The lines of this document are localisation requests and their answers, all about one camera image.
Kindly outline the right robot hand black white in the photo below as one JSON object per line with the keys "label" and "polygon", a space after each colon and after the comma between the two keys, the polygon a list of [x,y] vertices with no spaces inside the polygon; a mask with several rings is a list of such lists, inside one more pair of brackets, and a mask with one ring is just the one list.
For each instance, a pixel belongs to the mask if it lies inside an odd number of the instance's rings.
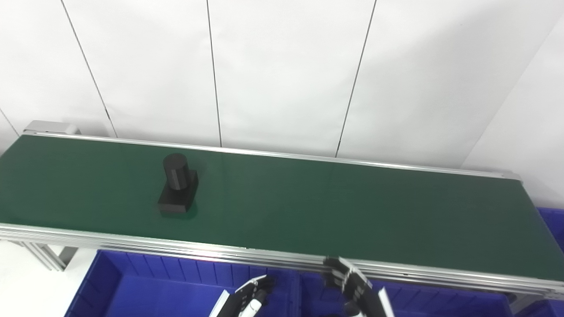
{"label": "right robot hand black white", "polygon": [[395,313],[384,287],[375,290],[361,270],[343,257],[326,257],[323,273],[327,287],[340,289],[350,317],[394,317]]}

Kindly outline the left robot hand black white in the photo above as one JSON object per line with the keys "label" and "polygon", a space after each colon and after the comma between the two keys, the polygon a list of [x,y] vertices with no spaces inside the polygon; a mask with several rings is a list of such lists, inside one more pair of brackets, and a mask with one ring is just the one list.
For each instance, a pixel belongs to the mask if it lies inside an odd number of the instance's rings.
{"label": "left robot hand black white", "polygon": [[234,293],[224,290],[215,302],[210,317],[255,317],[267,305],[276,279],[273,275],[254,277]]}

